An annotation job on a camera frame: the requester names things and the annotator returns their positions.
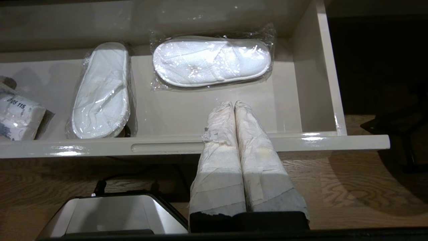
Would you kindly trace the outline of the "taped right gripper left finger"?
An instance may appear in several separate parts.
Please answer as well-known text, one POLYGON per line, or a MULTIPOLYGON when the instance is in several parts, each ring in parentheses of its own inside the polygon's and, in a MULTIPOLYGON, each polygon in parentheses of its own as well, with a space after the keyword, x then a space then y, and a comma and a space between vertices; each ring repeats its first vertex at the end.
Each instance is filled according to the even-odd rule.
POLYGON ((231 232, 247 211, 234 107, 222 102, 208 115, 204 147, 191 185, 190 232, 231 232))

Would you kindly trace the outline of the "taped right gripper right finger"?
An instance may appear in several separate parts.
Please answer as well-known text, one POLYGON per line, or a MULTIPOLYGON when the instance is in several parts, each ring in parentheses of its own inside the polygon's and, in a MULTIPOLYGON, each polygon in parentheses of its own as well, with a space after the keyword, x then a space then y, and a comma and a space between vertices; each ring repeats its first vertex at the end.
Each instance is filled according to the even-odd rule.
POLYGON ((310 215, 302 194, 287 173, 272 141, 252 108, 234 106, 245 198, 252 218, 270 230, 309 230, 310 215))

